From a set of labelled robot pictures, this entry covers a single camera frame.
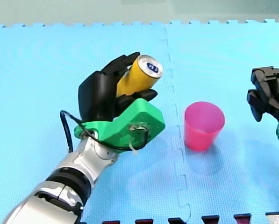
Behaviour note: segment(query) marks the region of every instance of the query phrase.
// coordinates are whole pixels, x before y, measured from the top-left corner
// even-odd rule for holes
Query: robotic hand
[[[148,103],[157,95],[150,89],[152,84],[142,83],[133,91],[130,86],[118,85],[139,56],[139,52],[122,55],[79,86],[81,120],[60,112],[69,154],[3,224],[81,224],[84,206],[101,172],[116,162],[119,153],[143,148],[164,129],[161,111]],[[146,64],[159,72],[151,61]],[[75,136],[80,143],[75,151],[66,116],[78,124]]]
[[[256,89],[248,90],[247,101],[256,121],[260,122],[263,114],[269,113],[279,122],[279,69],[253,69],[251,82]],[[276,135],[279,139],[279,123]]]

